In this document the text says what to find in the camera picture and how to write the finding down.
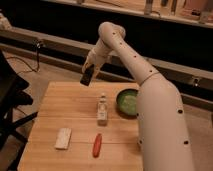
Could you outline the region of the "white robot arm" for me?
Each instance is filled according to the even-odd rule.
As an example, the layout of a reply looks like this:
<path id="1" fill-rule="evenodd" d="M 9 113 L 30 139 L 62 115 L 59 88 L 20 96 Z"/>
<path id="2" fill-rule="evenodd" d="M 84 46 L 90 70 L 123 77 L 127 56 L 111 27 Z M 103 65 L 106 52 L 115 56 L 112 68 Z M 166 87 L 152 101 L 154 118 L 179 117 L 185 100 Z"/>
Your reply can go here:
<path id="1" fill-rule="evenodd" d="M 125 41 L 125 29 L 111 22 L 98 28 L 99 39 L 82 67 L 89 85 L 114 51 L 139 85 L 137 114 L 143 171 L 195 171 L 180 92 Z"/>

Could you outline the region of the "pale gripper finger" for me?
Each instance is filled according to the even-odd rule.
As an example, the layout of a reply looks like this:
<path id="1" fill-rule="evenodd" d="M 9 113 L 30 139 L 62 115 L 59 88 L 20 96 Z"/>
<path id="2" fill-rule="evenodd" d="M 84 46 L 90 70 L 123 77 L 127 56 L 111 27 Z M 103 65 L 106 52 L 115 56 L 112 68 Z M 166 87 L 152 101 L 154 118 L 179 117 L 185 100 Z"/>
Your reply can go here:
<path id="1" fill-rule="evenodd" d="M 89 68 L 90 64 L 89 63 L 85 63 L 82 67 L 82 73 L 85 73 L 86 70 Z"/>
<path id="2" fill-rule="evenodd" d="M 94 72 L 92 74 L 92 80 L 96 79 L 97 75 L 99 74 L 99 71 L 100 71 L 100 69 L 98 69 L 98 68 L 94 69 Z"/>

